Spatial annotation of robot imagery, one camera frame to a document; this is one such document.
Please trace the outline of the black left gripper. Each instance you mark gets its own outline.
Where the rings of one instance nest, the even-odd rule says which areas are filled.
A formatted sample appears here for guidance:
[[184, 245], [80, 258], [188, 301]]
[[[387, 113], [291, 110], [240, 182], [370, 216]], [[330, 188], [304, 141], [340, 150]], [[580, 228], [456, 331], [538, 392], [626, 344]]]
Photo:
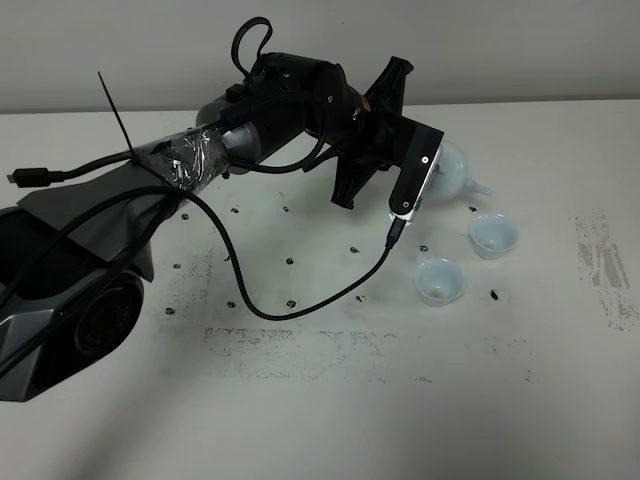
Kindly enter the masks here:
[[355, 196], [381, 168], [399, 169], [389, 197], [389, 210], [406, 214], [411, 209], [430, 161], [441, 146], [444, 132], [402, 116], [406, 77], [413, 65], [392, 56], [365, 93], [369, 104], [381, 110], [370, 117], [365, 140], [346, 154], [339, 154], [331, 202], [354, 208]]

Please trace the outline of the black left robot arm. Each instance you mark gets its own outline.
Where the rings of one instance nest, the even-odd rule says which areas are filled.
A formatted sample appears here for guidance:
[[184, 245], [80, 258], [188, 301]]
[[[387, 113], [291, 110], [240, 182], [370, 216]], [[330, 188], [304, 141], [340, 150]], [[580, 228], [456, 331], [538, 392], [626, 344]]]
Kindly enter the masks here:
[[27, 401], [114, 351], [154, 277], [158, 227], [214, 179], [265, 172], [267, 158], [302, 133], [316, 145], [295, 168], [335, 159], [332, 202], [343, 208], [376, 172], [399, 169], [385, 243], [392, 248], [443, 140], [402, 113], [411, 69], [392, 58], [359, 93], [337, 64], [261, 54], [192, 129], [69, 172], [16, 170], [9, 180], [28, 194], [1, 213], [2, 399]]

